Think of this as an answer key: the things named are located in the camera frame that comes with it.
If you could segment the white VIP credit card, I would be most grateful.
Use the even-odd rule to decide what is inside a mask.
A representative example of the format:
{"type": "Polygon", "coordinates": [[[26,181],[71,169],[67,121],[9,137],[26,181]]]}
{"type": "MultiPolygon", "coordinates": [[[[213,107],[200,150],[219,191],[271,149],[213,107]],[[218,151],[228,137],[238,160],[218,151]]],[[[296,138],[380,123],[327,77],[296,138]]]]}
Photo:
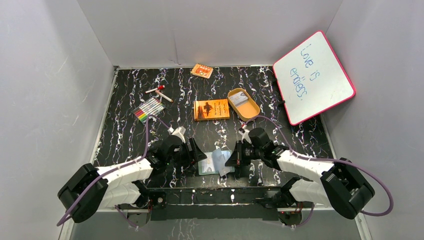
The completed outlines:
{"type": "Polygon", "coordinates": [[[199,174],[200,175],[214,174],[216,170],[215,170],[215,165],[212,158],[212,152],[206,152],[205,155],[206,155],[206,158],[198,162],[199,174]]]}

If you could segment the mint green card holder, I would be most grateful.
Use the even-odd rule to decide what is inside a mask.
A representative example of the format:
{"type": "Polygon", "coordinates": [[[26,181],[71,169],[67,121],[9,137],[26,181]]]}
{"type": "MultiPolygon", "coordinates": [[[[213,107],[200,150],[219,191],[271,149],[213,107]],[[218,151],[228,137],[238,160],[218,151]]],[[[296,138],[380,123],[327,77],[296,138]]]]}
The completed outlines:
{"type": "Polygon", "coordinates": [[[226,161],[231,156],[231,150],[221,150],[220,148],[212,151],[212,159],[215,167],[215,173],[219,174],[221,177],[227,175],[228,173],[234,173],[234,167],[225,166],[226,161]]]}

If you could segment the tan oval tray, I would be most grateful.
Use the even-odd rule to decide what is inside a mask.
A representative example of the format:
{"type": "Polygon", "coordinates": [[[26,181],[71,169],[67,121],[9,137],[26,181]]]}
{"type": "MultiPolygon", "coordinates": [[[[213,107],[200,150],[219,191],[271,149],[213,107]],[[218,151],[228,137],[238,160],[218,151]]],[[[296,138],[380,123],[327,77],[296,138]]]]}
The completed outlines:
{"type": "Polygon", "coordinates": [[[233,90],[230,90],[227,94],[227,99],[228,99],[228,103],[234,109],[237,116],[244,122],[248,121],[249,119],[251,119],[253,117],[258,116],[261,113],[260,107],[256,104],[256,102],[248,94],[248,92],[243,88],[235,88],[233,90]],[[230,100],[230,96],[234,95],[238,92],[244,92],[246,94],[246,96],[248,97],[248,101],[246,103],[244,103],[243,105],[235,107],[234,104],[230,100]]]}

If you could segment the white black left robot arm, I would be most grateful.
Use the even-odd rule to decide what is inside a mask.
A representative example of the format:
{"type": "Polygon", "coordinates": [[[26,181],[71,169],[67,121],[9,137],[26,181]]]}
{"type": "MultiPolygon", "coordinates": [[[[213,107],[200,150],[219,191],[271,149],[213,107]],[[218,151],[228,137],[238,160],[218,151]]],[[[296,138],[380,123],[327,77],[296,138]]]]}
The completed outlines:
{"type": "Polygon", "coordinates": [[[158,148],[133,160],[105,167],[86,163],[58,191],[65,214],[57,225],[68,220],[81,223],[99,209],[124,204],[144,208],[154,201],[145,180],[164,172],[172,161],[187,167],[206,157],[193,138],[170,135],[158,148]]]}

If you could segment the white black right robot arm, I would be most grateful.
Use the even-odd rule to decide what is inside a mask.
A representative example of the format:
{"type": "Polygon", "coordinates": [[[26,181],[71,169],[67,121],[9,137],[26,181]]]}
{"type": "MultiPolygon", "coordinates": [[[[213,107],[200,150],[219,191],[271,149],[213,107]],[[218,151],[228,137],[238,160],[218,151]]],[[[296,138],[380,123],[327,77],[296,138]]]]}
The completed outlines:
{"type": "Polygon", "coordinates": [[[310,202],[332,207],[352,220],[375,195],[374,188],[348,160],[314,161],[288,146],[274,143],[260,127],[240,132],[242,139],[236,142],[225,166],[242,167],[252,160],[261,160],[272,169],[295,174],[272,197],[256,199],[265,208],[288,208],[310,202]]]}

